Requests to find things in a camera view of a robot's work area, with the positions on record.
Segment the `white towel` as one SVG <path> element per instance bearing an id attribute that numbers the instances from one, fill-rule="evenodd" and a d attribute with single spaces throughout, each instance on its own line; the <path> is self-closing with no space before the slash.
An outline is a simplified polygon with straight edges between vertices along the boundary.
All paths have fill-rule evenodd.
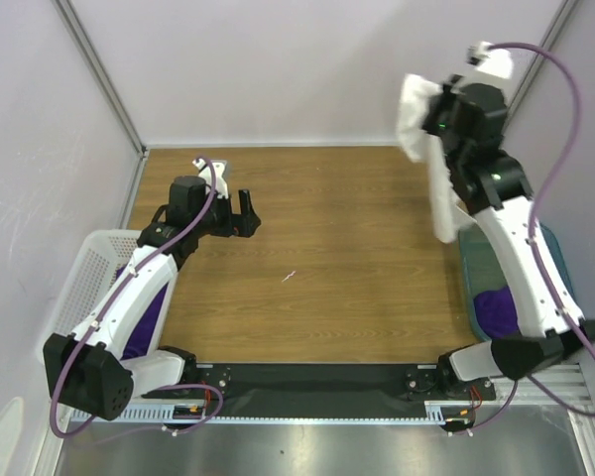
<path id="1" fill-rule="evenodd" d="M 441 243 L 449 244 L 457 239 L 460 229 L 471 226 L 474 220 L 458 205 L 460 199 L 450 182 L 439 138 L 422 129 L 429 102 L 439 92 L 437 83 L 422 76 L 404 76 L 396 137 L 411 162 L 426 164 L 433 234 Z"/>

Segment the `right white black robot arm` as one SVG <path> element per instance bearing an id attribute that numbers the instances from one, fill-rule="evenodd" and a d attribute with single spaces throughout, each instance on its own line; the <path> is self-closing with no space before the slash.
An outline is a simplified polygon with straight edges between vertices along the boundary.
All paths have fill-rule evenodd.
<path id="1" fill-rule="evenodd" d="M 429 101 L 421 128 L 437 143 L 449 190 L 484 232 L 509 286 L 518 331 L 441 355 L 439 391 L 450 399 L 473 381 L 519 381 L 595 343 L 586 318 L 566 289 L 538 225 L 530 225 L 533 191 L 521 164 L 501 147 L 507 118 L 503 91 L 454 74 Z"/>

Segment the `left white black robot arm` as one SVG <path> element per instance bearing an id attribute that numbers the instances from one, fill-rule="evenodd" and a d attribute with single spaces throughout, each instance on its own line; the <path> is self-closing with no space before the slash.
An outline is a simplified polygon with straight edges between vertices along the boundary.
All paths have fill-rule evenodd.
<path id="1" fill-rule="evenodd" d="M 221 177 L 182 176 L 141 231 L 137 246 L 103 300 L 67 335 L 52 334 L 43 356 L 52 405 L 105 420 L 130 401 L 168 389 L 178 397 L 198 385 L 193 354 L 158 341 L 179 271 L 201 238 L 249 238 L 261 226 L 249 190 L 240 210 Z"/>

